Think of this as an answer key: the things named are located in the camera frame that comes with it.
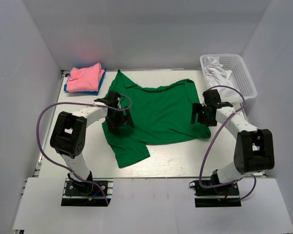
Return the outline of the green t shirt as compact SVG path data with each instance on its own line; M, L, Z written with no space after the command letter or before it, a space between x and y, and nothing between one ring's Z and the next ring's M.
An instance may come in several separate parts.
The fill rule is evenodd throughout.
M126 95L121 107L130 107L133 126L125 125L116 134L102 123L106 141L113 150L119 168L150 156L148 145L165 145L209 139L210 129L199 122L191 124L192 105L199 103L194 81L183 79L168 86L141 87L121 71L109 87Z

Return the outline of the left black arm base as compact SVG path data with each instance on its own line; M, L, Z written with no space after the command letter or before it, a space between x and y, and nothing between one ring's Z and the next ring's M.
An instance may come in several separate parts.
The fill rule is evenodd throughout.
M113 192L113 179L98 179L95 181L100 188L96 185L88 184L84 187L66 179L64 183L63 195L61 206L63 207L107 207L112 199Z

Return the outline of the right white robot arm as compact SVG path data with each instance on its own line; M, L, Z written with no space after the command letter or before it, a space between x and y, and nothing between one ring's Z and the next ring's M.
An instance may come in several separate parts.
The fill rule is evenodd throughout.
M209 185L202 183L203 171L200 171L199 186L211 189L220 195L228 189L230 184L248 175L273 169L275 162L271 131L259 129L246 121L239 115L243 107L235 109L231 103L222 101L216 87L207 89L203 97L203 104L192 105L191 123L199 122L208 127L214 127L220 123L221 126L212 138L202 162L206 162L216 138L223 129L231 133L236 144L232 162L215 170L210 177Z

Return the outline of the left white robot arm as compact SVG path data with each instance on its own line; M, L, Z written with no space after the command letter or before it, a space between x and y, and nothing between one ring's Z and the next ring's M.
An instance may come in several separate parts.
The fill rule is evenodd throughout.
M129 125L133 128L134 124L129 111L132 101L124 94L110 91L105 98L81 105L84 108L78 111L59 113L50 146L64 159L69 170L68 177L77 183L78 191L87 195L93 190L92 172L83 157L87 128L104 118L108 131L119 134L122 126Z

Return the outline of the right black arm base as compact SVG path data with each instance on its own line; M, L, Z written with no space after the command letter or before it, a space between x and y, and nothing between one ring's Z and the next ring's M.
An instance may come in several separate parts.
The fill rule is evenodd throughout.
M236 183L217 188L203 188L199 180L193 180L189 187L194 189L196 208L241 207L240 193Z

